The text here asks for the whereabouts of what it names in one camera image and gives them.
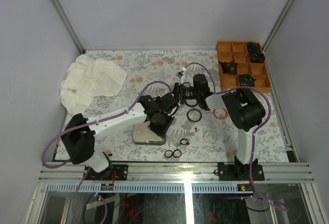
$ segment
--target orange sorting tray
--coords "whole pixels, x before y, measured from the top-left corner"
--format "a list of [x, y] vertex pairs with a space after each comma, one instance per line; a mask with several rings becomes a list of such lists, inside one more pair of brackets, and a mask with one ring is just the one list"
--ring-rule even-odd
[[220, 80], [222, 90], [240, 86], [239, 75], [250, 74], [255, 79], [255, 88], [263, 93], [271, 91], [271, 82], [268, 77], [268, 71], [265, 63], [251, 63], [247, 49], [248, 42], [221, 42], [217, 43], [217, 58], [219, 62], [237, 63], [237, 74], [223, 73], [222, 66], [218, 63], [220, 69]]

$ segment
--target black o-ring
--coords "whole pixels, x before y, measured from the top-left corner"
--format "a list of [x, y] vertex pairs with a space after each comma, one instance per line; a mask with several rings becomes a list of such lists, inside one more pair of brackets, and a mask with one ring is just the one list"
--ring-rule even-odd
[[[180, 152], [180, 155], [179, 156], [175, 156], [175, 152], [176, 151], [179, 151]], [[174, 152], [173, 152], [173, 157], [175, 157], [175, 158], [178, 158], [178, 157], [180, 157], [181, 156], [181, 151], [180, 150], [174, 150]]]
[[[171, 152], [171, 155], [170, 156], [166, 156], [166, 153], [167, 152]], [[166, 158], [170, 158], [170, 157], [172, 157], [174, 155], [174, 153], [171, 151], [171, 150], [167, 150], [167, 151], [165, 151], [165, 153], [164, 153], [164, 157], [166, 157]]]
[[197, 106], [197, 103], [195, 103], [194, 105], [190, 105], [187, 103], [187, 100], [185, 100], [185, 104], [188, 106], [188, 107], [196, 107]]
[[181, 145], [186, 145], [189, 143], [189, 141], [186, 138], [182, 138], [179, 142]]
[[[197, 119], [197, 120], [192, 120], [192, 119], [189, 117], [189, 114], [190, 114], [191, 111], [197, 111], [197, 112], [200, 114], [200, 118]], [[199, 122], [199, 121], [201, 120], [201, 118], [202, 118], [202, 113], [201, 113], [200, 110], [198, 110], [198, 109], [196, 109], [196, 108], [192, 108], [192, 109], [190, 109], [190, 110], [187, 112], [186, 116], [187, 116], [187, 119], [188, 119], [189, 121], [191, 121], [191, 122], [193, 122], [193, 123], [196, 123], [196, 122]]]

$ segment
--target crumpled white towel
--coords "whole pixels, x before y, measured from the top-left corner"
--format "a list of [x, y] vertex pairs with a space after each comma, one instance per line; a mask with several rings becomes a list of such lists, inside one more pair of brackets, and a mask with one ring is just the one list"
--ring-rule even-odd
[[60, 98], [70, 114], [84, 112], [96, 96], [115, 96], [127, 73], [111, 61], [80, 55], [67, 70]]

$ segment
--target floral tablecloth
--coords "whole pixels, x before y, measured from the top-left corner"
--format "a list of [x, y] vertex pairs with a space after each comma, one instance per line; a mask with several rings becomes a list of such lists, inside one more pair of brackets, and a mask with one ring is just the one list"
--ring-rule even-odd
[[[216, 89], [220, 90], [217, 53], [215, 50], [202, 51], [88, 51], [92, 58], [103, 58], [113, 61], [124, 69], [128, 75], [123, 87], [115, 97], [96, 97], [84, 112], [85, 117], [103, 115], [130, 105], [139, 92], [150, 82], [161, 80], [172, 88], [175, 82], [180, 82], [176, 76], [183, 66], [190, 62], [204, 64], [216, 82]], [[198, 65], [191, 65], [187, 70], [185, 82], [192, 83], [193, 75], [204, 73], [209, 86], [212, 83], [207, 73]], [[153, 97], [164, 95], [168, 89], [161, 84], [155, 84], [145, 92]], [[257, 95], [267, 112], [265, 101]], [[97, 138], [95, 150], [107, 151], [112, 161], [180, 161], [180, 162], [226, 162], [233, 161], [237, 150], [237, 128], [233, 125], [225, 110], [202, 110], [202, 119], [197, 123], [187, 120], [186, 113], [191, 109], [181, 105], [175, 115], [175, 120], [167, 132], [165, 145], [136, 145], [132, 141], [133, 126], [118, 130], [111, 136]], [[190, 145], [182, 146], [179, 141], [188, 138]], [[262, 162], [288, 162], [284, 149], [284, 142], [278, 127], [275, 110], [269, 122], [258, 131], [256, 153]], [[182, 156], [167, 159], [166, 150], [180, 148]], [[55, 160], [66, 160], [68, 154], [60, 141], [56, 149]]]

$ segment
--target metal mounting plate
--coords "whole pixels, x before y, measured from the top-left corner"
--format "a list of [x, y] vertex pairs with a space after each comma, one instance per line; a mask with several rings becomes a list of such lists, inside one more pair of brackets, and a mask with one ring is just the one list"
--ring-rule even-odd
[[[115, 181], [126, 181], [128, 177], [128, 165], [126, 164], [114, 164], [113, 165], [113, 171], [116, 172]], [[112, 181], [112, 173], [104, 178], [102, 177], [101, 173], [96, 173], [93, 169], [90, 169], [90, 172], [88, 173], [86, 180], [102, 180], [102, 181]]]
[[[261, 165], [257, 165], [252, 169], [252, 175], [254, 181], [264, 181], [264, 171]], [[218, 176], [220, 181], [250, 181], [249, 173], [245, 177], [239, 177], [235, 173], [234, 164], [225, 164], [223, 162], [218, 163]]]

